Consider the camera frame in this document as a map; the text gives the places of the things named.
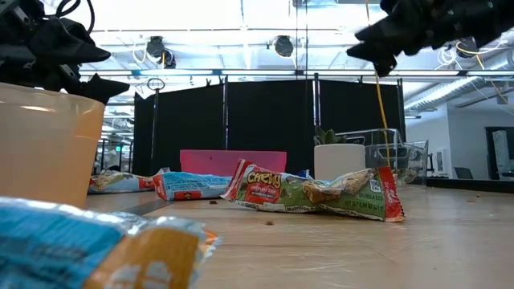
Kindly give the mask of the pink translucent plastic bin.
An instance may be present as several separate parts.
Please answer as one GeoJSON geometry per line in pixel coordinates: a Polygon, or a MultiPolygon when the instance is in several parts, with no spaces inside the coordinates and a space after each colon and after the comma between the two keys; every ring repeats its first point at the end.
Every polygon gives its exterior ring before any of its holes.
{"type": "Polygon", "coordinates": [[[183,149],[180,151],[182,172],[212,174],[230,177],[240,159],[250,161],[265,169],[284,172],[287,153],[279,151],[244,151],[244,150],[200,150],[183,149]]]}

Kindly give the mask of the blue orange-ended granola bar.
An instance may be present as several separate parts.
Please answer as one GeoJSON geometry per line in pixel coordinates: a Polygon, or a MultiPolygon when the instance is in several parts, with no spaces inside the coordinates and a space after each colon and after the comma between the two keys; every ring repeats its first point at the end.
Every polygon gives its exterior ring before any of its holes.
{"type": "Polygon", "coordinates": [[[190,289],[218,243],[188,219],[0,197],[0,289],[190,289]]]}

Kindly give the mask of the clear plastic bin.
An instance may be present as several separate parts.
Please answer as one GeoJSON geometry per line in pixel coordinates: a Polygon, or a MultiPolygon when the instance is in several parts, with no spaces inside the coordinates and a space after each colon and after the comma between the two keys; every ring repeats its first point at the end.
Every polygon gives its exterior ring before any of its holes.
{"type": "Polygon", "coordinates": [[[394,128],[340,132],[337,136],[346,136],[348,143],[365,146],[365,165],[367,168],[389,166],[395,169],[412,169],[418,177],[411,183],[426,184],[428,141],[405,142],[401,133],[394,128]]]}

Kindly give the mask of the black aluminium rig frame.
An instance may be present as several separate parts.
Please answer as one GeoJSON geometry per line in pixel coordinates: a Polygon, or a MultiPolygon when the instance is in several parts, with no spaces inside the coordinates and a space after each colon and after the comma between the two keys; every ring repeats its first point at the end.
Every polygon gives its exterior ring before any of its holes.
{"type": "Polygon", "coordinates": [[[448,179],[429,177],[427,187],[514,194],[514,181],[448,179]]]}

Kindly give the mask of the small plant in white pot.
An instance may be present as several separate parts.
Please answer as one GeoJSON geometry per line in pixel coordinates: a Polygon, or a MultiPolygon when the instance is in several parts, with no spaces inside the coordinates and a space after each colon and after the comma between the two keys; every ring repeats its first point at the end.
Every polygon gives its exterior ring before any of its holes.
{"type": "Polygon", "coordinates": [[[331,181],[365,168],[365,146],[348,143],[346,136],[316,126],[314,136],[314,178],[331,181]]]}

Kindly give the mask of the black ceiling spotlight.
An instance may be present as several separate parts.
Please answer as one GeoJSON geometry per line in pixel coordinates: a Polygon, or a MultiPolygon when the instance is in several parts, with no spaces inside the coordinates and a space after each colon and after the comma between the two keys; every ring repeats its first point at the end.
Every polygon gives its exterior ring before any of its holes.
{"type": "Polygon", "coordinates": [[[456,54],[461,58],[472,58],[479,53],[474,39],[462,39],[455,44],[456,54]]]}
{"type": "Polygon", "coordinates": [[[290,58],[292,56],[292,52],[294,51],[292,41],[287,35],[279,35],[277,37],[277,39],[274,41],[274,49],[275,53],[283,58],[290,58]]]}
{"type": "Polygon", "coordinates": [[[154,62],[160,64],[164,69],[175,69],[176,59],[171,50],[168,50],[162,36],[151,36],[146,44],[146,53],[150,55],[154,62]]]}

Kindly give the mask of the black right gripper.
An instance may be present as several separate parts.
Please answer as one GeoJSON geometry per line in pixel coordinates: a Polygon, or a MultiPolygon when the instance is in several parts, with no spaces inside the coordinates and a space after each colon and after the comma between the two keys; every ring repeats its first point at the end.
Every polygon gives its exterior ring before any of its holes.
{"type": "Polygon", "coordinates": [[[514,27],[514,0],[413,0],[417,7],[383,7],[386,16],[359,30],[361,42],[347,55],[371,62],[378,76],[388,76],[402,51],[417,54],[448,42],[472,38],[478,48],[514,27]]]}

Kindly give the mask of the white wall box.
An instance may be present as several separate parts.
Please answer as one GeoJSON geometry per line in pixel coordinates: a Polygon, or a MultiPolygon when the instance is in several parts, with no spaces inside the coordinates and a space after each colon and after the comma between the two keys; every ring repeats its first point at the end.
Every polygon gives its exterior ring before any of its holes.
{"type": "Polygon", "coordinates": [[[435,152],[435,172],[439,175],[447,175],[448,174],[448,164],[447,164],[447,150],[446,149],[438,149],[435,152]]]}

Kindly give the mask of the grey tape rectangle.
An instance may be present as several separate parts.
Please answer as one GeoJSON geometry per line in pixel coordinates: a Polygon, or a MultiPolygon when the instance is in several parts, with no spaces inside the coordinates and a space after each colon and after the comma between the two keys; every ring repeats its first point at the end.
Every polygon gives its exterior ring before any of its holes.
{"type": "Polygon", "coordinates": [[[156,210],[159,210],[166,206],[169,206],[171,204],[172,204],[171,201],[156,200],[156,201],[146,202],[144,204],[137,205],[137,206],[132,206],[132,207],[129,207],[126,209],[122,209],[122,212],[143,216],[143,215],[152,213],[153,211],[156,211],[156,210]]]}

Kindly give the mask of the blue red-ended granola bar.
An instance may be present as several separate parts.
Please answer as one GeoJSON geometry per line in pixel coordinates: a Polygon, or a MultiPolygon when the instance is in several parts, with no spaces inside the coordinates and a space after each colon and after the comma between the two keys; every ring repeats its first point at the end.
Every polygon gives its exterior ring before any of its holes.
{"type": "Polygon", "coordinates": [[[157,196],[166,201],[218,198],[230,181],[231,177],[184,172],[159,173],[153,177],[157,196]]]}

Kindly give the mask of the orange translucent plastic bin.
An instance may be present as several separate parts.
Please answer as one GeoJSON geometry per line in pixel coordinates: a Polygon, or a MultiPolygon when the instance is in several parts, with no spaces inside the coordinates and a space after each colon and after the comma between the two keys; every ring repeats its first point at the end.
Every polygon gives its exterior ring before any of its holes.
{"type": "Polygon", "coordinates": [[[0,83],[0,197],[85,207],[104,105],[0,83]]]}

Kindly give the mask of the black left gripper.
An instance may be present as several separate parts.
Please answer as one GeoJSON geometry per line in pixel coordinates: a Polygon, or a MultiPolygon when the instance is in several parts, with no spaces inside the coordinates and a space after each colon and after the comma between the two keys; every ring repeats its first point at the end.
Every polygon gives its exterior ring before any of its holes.
{"type": "Polygon", "coordinates": [[[82,24],[62,18],[79,4],[60,0],[47,15],[40,0],[0,0],[0,82],[63,89],[102,104],[129,90],[98,74],[80,84],[79,63],[101,62],[111,53],[97,47],[82,24]]]}

